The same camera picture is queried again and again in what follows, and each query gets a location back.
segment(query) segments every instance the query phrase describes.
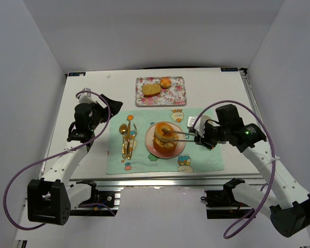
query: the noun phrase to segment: green placemat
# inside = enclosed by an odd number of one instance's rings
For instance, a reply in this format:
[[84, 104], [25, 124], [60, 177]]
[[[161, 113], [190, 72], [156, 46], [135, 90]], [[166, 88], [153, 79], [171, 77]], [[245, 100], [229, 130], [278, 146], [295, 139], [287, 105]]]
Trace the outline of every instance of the green placemat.
[[[172, 159], [159, 159], [152, 155], [145, 146], [145, 135], [151, 125], [159, 121], [170, 121], [179, 125], [184, 132], [188, 132], [187, 120], [189, 116], [197, 116], [202, 109], [178, 110], [133, 110], [122, 111], [110, 120], [109, 153], [107, 174], [145, 173], [145, 172], [211, 172], [224, 169], [221, 149], [209, 150], [193, 142], [187, 142], [185, 149]], [[122, 136], [118, 129], [122, 123], [131, 121], [131, 135], [134, 138], [132, 159], [122, 158]], [[135, 136], [133, 124], [137, 127]]]

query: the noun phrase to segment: spoon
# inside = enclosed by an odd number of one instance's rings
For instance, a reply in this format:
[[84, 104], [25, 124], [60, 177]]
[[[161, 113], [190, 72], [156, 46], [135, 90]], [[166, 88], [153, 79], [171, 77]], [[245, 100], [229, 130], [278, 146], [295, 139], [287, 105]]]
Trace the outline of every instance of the spoon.
[[119, 133], [122, 135], [122, 138], [123, 138], [123, 157], [125, 157], [125, 145], [124, 145], [124, 134], [125, 134], [125, 132], [126, 132], [126, 130], [127, 130], [127, 126], [126, 126], [126, 124], [125, 123], [123, 123], [122, 125], [120, 125], [119, 126]]

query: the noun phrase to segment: tray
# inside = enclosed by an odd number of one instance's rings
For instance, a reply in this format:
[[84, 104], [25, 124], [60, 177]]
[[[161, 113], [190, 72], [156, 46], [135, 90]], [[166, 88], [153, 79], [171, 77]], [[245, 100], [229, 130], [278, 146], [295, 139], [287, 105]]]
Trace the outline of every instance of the tray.
[[[162, 78], [169, 78], [172, 85], [169, 89], [162, 89], [154, 97], [144, 97], [145, 84], [159, 84]], [[135, 81], [135, 105], [147, 106], [185, 106], [187, 103], [185, 81], [182, 76], [138, 77]]]

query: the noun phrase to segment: black label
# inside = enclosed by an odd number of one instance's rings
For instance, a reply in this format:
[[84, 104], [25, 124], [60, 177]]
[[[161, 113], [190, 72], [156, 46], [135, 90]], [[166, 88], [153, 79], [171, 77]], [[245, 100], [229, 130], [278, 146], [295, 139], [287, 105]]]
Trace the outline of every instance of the black label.
[[221, 71], [239, 71], [238, 68], [236, 67], [224, 67], [224, 68], [221, 68]]
[[68, 76], [85, 76], [86, 72], [69, 72]]

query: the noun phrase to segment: bread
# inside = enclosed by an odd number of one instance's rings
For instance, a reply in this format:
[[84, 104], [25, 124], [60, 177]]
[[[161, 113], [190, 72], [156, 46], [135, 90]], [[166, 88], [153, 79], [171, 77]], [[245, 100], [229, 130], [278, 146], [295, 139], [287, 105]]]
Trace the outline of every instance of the bread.
[[145, 84], [143, 86], [144, 97], [153, 97], [161, 93], [161, 87], [158, 84]]
[[161, 81], [160, 81], [160, 86], [161, 86], [161, 88], [163, 88], [163, 89], [168, 89], [168, 88], [170, 88], [170, 87], [171, 87], [171, 80], [168, 79], [167, 77], [161, 79]]
[[154, 135], [161, 141], [172, 140], [175, 133], [164, 133], [163, 131], [173, 131], [173, 127], [166, 122], [159, 122], [155, 126]]
[[[174, 139], [177, 140], [178, 138], [179, 138], [178, 135], [175, 133]], [[156, 151], [160, 153], [169, 153], [174, 151], [177, 147], [177, 144], [178, 144], [177, 141], [167, 141], [167, 142], [161, 141], [154, 135], [153, 145]]]

